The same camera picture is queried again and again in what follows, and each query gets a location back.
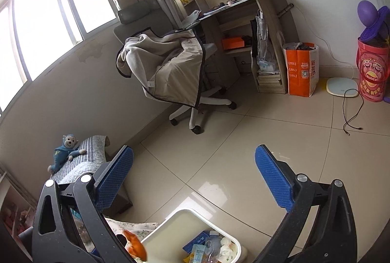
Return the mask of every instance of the plastic bottle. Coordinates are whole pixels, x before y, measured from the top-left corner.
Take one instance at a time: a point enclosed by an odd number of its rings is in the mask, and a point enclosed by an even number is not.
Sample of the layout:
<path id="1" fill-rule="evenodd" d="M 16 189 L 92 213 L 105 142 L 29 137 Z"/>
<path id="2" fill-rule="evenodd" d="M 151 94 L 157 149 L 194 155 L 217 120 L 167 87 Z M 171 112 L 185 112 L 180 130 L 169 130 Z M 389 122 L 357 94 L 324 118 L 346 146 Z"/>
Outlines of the plastic bottle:
<path id="1" fill-rule="evenodd" d="M 218 263 L 221 239 L 217 231 L 211 230 L 210 236 L 206 238 L 202 263 Z"/>

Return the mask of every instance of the beige blanket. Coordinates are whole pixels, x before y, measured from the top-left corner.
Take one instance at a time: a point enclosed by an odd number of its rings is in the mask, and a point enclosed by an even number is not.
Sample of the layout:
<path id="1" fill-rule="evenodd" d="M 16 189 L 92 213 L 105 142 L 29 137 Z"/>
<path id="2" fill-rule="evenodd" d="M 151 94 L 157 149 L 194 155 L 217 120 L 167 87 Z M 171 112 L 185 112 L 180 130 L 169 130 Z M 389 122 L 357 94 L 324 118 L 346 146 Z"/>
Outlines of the beige blanket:
<path id="1" fill-rule="evenodd" d="M 117 57 L 117 68 L 131 73 L 145 95 L 197 108 L 205 54 L 193 30 L 156 36 L 152 30 L 128 38 Z"/>

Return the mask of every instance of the chair headrest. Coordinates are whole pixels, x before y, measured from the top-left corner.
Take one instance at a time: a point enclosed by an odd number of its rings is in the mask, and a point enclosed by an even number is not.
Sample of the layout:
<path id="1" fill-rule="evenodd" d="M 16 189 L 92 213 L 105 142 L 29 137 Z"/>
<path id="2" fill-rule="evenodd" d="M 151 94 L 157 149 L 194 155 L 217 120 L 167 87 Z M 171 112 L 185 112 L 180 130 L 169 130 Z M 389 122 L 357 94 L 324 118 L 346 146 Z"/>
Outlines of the chair headrest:
<path id="1" fill-rule="evenodd" d="M 140 1 L 118 11 L 118 18 L 120 23 L 129 24 L 150 13 L 150 6 L 146 1 Z"/>

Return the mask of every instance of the stuffed toy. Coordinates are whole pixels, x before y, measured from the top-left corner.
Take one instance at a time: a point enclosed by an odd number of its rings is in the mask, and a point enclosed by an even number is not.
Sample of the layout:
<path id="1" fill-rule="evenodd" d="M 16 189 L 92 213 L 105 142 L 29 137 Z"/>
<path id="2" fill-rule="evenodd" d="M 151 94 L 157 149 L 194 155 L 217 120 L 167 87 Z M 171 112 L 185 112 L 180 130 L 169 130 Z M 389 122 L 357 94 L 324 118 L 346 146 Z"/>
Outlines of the stuffed toy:
<path id="1" fill-rule="evenodd" d="M 64 135 L 62 145 L 54 150 L 54 165 L 48 167 L 48 172 L 53 175 L 65 164 L 66 160 L 72 161 L 74 157 L 85 154 L 87 150 L 76 150 L 78 140 L 73 134 Z"/>

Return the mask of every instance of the tiled floor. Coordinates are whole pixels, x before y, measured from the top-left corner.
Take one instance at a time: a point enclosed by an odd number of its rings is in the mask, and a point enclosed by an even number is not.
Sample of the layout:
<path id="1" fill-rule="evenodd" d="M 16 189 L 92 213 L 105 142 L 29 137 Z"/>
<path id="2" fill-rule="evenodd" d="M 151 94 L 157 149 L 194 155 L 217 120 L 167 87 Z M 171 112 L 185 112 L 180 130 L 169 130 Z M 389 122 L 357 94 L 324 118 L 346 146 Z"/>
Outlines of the tiled floor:
<path id="1" fill-rule="evenodd" d="M 197 121 L 204 133 L 194 135 L 188 117 L 175 127 L 167 121 L 134 148 L 135 162 L 125 181 L 134 206 L 119 219 L 162 222 L 177 207 L 191 207 L 235 236 L 249 250 L 251 262 L 285 214 L 254 164 L 256 147 L 266 144 L 296 173 L 313 181 L 344 182 L 358 256 L 363 256 L 390 216 L 390 104 L 365 101 L 351 122 L 363 129 L 347 135 L 343 99 L 328 94 L 324 84 L 310 98 L 258 94 L 246 76 L 224 97 L 237 109 L 207 108 Z M 360 97 L 347 99 L 347 117 L 360 104 Z M 314 216 L 312 211 L 295 251 L 303 247 Z"/>

